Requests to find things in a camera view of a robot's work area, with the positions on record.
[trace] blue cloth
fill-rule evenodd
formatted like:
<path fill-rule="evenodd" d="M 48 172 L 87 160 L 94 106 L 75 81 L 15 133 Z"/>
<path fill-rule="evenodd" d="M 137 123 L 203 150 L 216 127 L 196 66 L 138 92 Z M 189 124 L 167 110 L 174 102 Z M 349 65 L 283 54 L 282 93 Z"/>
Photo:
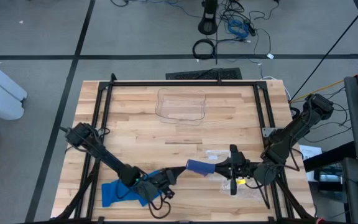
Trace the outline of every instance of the blue cloth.
<path fill-rule="evenodd" d="M 159 170 L 156 170 L 149 174 L 149 176 L 153 176 L 158 174 Z M 122 197 L 126 194 L 130 189 L 125 186 L 120 180 L 115 180 L 111 183 L 102 184 L 102 207 L 110 207 L 110 205 L 114 202 L 126 201 L 126 200 L 139 200 L 142 206 L 147 205 L 146 199 L 142 198 L 138 193 L 135 193 L 131 190 L 124 198 L 119 199 L 116 195 L 116 187 L 118 185 L 117 194 Z"/>

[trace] yellow object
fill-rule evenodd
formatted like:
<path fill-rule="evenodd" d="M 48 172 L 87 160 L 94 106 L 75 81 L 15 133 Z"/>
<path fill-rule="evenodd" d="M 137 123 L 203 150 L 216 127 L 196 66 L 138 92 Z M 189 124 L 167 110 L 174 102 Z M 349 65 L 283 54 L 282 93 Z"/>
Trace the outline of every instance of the yellow object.
<path fill-rule="evenodd" d="M 310 94 L 312 94 L 312 93 L 317 93 L 318 91 L 328 89 L 328 88 L 330 88 L 330 87 L 332 87 L 332 86 L 334 86 L 334 85 L 338 85 L 338 84 L 340 84 L 340 83 L 342 83 L 342 82 L 343 82 L 343 80 L 338 81 L 338 82 L 334 82 L 333 84 L 330 84 L 330 85 L 328 85 L 328 86 L 324 86 L 324 87 L 322 87 L 322 88 L 320 88 L 320 89 L 318 89 L 318 90 L 312 91 L 311 93 L 305 94 L 305 95 L 303 95 L 303 96 L 299 96 L 298 98 L 296 98 L 296 99 L 294 99 L 294 100 L 291 100 L 290 103 L 294 103 L 296 100 L 303 99 L 303 98 L 307 97 L 308 95 L 310 95 Z"/>
<path fill-rule="evenodd" d="M 246 184 L 246 180 L 242 179 L 242 180 L 236 180 L 237 184 Z"/>

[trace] blue object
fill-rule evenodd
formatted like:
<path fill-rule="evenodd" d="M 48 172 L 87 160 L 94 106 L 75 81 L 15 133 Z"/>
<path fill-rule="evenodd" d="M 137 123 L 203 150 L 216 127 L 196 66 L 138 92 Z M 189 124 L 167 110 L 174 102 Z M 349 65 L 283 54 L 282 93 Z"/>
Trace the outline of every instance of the blue object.
<path fill-rule="evenodd" d="M 153 176 L 158 173 L 159 170 L 156 170 L 150 173 L 149 176 Z M 126 200 L 139 200 L 142 206 L 145 206 L 148 203 L 146 199 L 142 198 L 138 193 L 135 193 L 133 190 L 125 186 L 120 180 L 115 180 L 108 184 L 102 184 L 102 207 L 110 207 L 110 205 L 114 202 L 121 202 Z"/>
<path fill-rule="evenodd" d="M 206 162 L 194 161 L 192 159 L 189 159 L 187 160 L 186 169 L 206 176 L 215 172 L 215 164 L 209 164 Z"/>
<path fill-rule="evenodd" d="M 246 39 L 249 35 L 248 25 L 238 19 L 228 20 L 227 29 L 240 39 Z"/>

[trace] black keyboard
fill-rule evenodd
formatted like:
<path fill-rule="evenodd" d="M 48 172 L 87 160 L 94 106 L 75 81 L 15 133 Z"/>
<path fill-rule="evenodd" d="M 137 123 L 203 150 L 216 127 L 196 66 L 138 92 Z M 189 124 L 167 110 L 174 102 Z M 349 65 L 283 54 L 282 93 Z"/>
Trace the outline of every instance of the black keyboard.
<path fill-rule="evenodd" d="M 224 68 L 214 69 L 208 72 L 208 70 L 190 71 L 190 72 L 174 72 L 166 73 L 167 80 L 216 80 L 220 75 L 223 80 L 242 80 L 240 68 Z"/>

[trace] white paper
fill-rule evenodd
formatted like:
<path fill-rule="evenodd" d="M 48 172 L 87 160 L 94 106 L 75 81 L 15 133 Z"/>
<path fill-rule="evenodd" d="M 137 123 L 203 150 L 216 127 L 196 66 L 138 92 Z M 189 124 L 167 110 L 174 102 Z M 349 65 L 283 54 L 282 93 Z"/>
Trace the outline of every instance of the white paper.
<path fill-rule="evenodd" d="M 323 153 L 320 147 L 299 145 L 299 148 L 303 154 L 303 160 Z M 308 177 L 308 181 L 317 182 L 317 180 L 314 179 L 314 171 L 307 172 L 306 176 Z"/>

